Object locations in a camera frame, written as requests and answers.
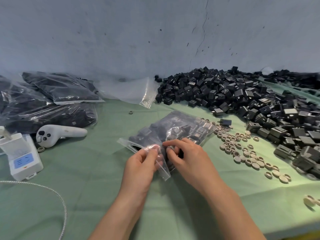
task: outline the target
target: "white controller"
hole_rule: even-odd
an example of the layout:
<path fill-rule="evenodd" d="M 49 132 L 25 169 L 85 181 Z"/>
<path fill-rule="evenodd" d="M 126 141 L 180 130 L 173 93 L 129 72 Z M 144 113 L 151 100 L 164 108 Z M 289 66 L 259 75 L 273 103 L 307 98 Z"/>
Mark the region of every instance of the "white controller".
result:
<path fill-rule="evenodd" d="M 35 138 L 40 146 L 49 148 L 54 146 L 60 138 L 84 137 L 87 133 L 87 130 L 82 128 L 47 124 L 38 130 Z"/>

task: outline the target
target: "pile of beige caps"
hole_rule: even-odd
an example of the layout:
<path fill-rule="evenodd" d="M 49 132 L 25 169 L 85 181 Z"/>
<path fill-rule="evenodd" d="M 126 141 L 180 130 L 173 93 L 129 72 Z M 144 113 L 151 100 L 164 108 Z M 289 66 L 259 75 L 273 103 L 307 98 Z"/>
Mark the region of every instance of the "pile of beige caps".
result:
<path fill-rule="evenodd" d="M 305 195 L 303 198 L 303 202 L 306 206 L 314 207 L 315 205 L 320 206 L 320 199 L 315 199 L 311 195 Z"/>
<path fill-rule="evenodd" d="M 273 177 L 278 178 L 280 182 L 287 184 L 291 181 L 291 177 L 288 174 L 281 174 L 279 168 L 276 165 L 271 165 L 264 161 L 263 157 L 257 155 L 254 151 L 254 147 L 251 144 L 248 144 L 246 147 L 242 147 L 239 142 L 248 142 L 248 140 L 253 139 L 254 141 L 259 141 L 259 137 L 251 136 L 250 131 L 245 131 L 245 133 L 235 133 L 234 135 L 229 133 L 230 126 L 222 126 L 215 124 L 217 129 L 214 133 L 223 141 L 223 144 L 220 145 L 220 149 L 225 151 L 226 154 L 230 154 L 234 158 L 235 163 L 245 163 L 249 167 L 254 168 L 255 170 L 260 170 L 261 168 L 266 168 L 271 170 L 267 171 L 264 175 L 268 179 L 273 179 Z M 237 151 L 237 149 L 242 150 L 242 155 Z"/>

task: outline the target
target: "white cable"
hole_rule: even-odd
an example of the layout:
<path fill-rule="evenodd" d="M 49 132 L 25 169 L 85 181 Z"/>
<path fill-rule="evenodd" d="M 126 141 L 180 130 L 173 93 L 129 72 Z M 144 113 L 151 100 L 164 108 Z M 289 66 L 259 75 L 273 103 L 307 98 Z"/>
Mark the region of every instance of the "white cable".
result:
<path fill-rule="evenodd" d="M 51 189 L 51 188 L 49 188 L 49 187 L 40 185 L 40 184 L 34 184 L 34 183 L 29 183 L 29 182 L 0 180 L 0 183 L 4 183 L 4 184 L 28 184 L 28 185 L 33 185 L 33 186 L 38 186 L 38 187 L 41 187 L 41 188 L 45 188 L 45 189 L 50 190 L 50 191 L 52 191 L 53 193 L 55 193 L 55 194 L 59 197 L 59 199 L 61 200 L 62 205 L 63 205 L 63 210 L 64 210 L 63 227 L 62 227 L 62 231 L 61 231 L 61 234 L 60 234 L 60 237 L 59 237 L 59 240 L 62 240 L 64 231 L 65 231 L 65 229 L 66 229 L 68 211 L 67 211 L 66 203 L 64 202 L 62 196 L 61 196 L 57 191 L 55 191 L 55 190 L 53 190 L 53 189 Z"/>

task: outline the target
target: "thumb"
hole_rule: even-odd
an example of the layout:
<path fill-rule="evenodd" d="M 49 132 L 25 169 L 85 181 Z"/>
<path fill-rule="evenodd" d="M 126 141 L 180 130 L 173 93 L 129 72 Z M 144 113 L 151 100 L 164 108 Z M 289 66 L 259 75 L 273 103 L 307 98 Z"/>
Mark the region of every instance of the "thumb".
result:
<path fill-rule="evenodd" d="M 173 149 L 167 147 L 166 151 L 170 162 L 172 162 L 176 168 L 184 163 L 184 161 L 176 155 Z"/>
<path fill-rule="evenodd" d="M 158 152 L 152 149 L 148 152 L 146 159 L 142 164 L 145 165 L 147 168 L 154 169 L 157 157 L 158 157 Z"/>

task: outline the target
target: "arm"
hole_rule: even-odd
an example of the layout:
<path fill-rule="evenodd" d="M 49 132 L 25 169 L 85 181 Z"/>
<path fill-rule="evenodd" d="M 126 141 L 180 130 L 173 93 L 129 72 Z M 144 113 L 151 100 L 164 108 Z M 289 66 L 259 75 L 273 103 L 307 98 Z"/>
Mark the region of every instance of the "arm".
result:
<path fill-rule="evenodd" d="M 88 240 L 126 240 L 138 221 L 157 170 L 158 153 L 140 150 L 126 163 L 118 196 Z"/>
<path fill-rule="evenodd" d="M 166 141 L 163 145 L 183 150 L 184 158 L 181 159 L 168 147 L 168 158 L 184 179 L 205 197 L 225 239 L 266 240 L 242 205 L 240 197 L 223 182 L 201 146 L 187 138 Z"/>

